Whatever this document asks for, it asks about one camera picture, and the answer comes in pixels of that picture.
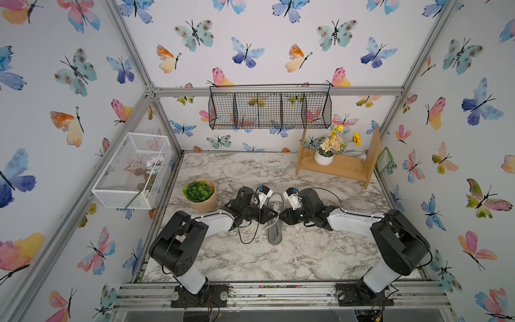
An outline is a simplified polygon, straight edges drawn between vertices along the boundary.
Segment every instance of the wooden shelf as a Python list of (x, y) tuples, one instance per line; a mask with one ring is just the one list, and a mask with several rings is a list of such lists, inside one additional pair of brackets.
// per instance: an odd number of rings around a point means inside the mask
[(305, 137), (306, 130), (304, 130), (302, 140), (300, 141), (299, 160), (297, 162), (296, 172), (297, 175), (299, 175), (300, 169), (306, 169), (338, 177), (363, 181), (364, 189), (368, 187), (368, 183), (370, 182), (370, 178), (374, 172), (375, 163), (377, 162), (377, 158), (381, 152), (379, 126), (375, 128), (366, 160), (355, 157), (336, 155), (334, 156), (333, 163), (330, 165), (320, 165), (315, 162), (314, 155), (316, 151), (313, 149), (304, 148)]

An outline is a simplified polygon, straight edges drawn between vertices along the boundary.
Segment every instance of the wire mesh basket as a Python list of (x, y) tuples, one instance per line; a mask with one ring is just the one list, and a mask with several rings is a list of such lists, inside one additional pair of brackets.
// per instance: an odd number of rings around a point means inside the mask
[(252, 86), (249, 92), (213, 92), (209, 98), (211, 129), (327, 129), (331, 125), (329, 90), (276, 91)]
[(106, 207), (152, 209), (172, 155), (169, 150), (168, 137), (127, 133), (91, 191)]

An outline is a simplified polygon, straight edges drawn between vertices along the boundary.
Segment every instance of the white wire basket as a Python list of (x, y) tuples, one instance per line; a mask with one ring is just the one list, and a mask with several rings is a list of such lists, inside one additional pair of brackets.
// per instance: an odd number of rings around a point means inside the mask
[(168, 137), (129, 132), (91, 192), (105, 207), (152, 209), (171, 155)]

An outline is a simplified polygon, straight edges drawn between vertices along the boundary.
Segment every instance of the black wire basket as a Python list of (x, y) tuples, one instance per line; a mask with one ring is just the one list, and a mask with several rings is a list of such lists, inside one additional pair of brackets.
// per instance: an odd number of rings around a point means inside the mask
[(281, 91), (274, 91), (271, 85), (251, 86), (252, 91), (235, 93), (214, 92), (213, 89), (240, 86), (211, 86), (211, 129), (327, 129), (331, 125), (330, 87), (290, 92), (284, 91), (284, 85)]

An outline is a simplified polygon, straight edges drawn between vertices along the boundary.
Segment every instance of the marble countertop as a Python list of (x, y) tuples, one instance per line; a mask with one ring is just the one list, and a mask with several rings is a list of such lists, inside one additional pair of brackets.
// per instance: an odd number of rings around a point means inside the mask
[[(264, 184), (279, 193), (289, 187), (325, 188), (334, 192), (347, 210), (373, 213), (389, 209), (375, 176), (366, 190), (361, 182), (308, 170), (300, 170), (296, 176), (297, 155), (273, 152), (185, 154), (161, 229), (176, 211), (197, 213), (182, 195), (182, 188), (198, 178), (215, 182), (218, 207), (233, 199), (240, 187), (255, 189)], [(325, 205), (338, 204), (329, 192), (317, 190), (317, 193)], [(249, 245), (241, 243), (237, 230), (207, 237), (195, 263), (211, 281), (333, 280), (359, 279), (380, 258), (374, 240), (355, 233), (285, 224), (282, 242), (273, 246), (268, 243), (263, 228), (260, 225)], [(241, 228), (242, 240), (249, 242), (255, 230), (256, 222)], [(149, 259), (143, 282), (170, 281), (174, 278), (164, 275), (160, 265)]]

